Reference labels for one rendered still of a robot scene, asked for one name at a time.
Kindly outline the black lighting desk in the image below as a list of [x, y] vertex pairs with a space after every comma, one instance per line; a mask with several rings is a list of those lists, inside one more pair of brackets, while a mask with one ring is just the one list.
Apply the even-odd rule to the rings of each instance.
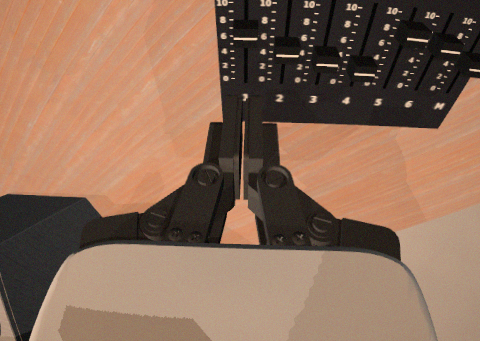
[[215, 0], [215, 15], [223, 118], [226, 95], [243, 122], [262, 95], [263, 122], [438, 129], [480, 78], [480, 0]]

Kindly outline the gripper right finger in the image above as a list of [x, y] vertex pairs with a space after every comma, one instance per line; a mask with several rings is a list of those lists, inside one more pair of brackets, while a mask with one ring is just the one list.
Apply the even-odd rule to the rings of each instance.
[[394, 231], [337, 219], [295, 186], [290, 171], [280, 165], [277, 123], [262, 128], [262, 96], [246, 99], [243, 200], [255, 214], [259, 245], [360, 247], [401, 261]]

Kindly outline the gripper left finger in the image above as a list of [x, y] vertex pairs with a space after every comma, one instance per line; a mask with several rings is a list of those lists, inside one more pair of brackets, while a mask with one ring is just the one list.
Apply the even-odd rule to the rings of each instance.
[[144, 213], [89, 221], [79, 249], [109, 240], [220, 243], [227, 212], [240, 200], [242, 143], [242, 98], [227, 95], [223, 122], [210, 122], [203, 163], [186, 183]]

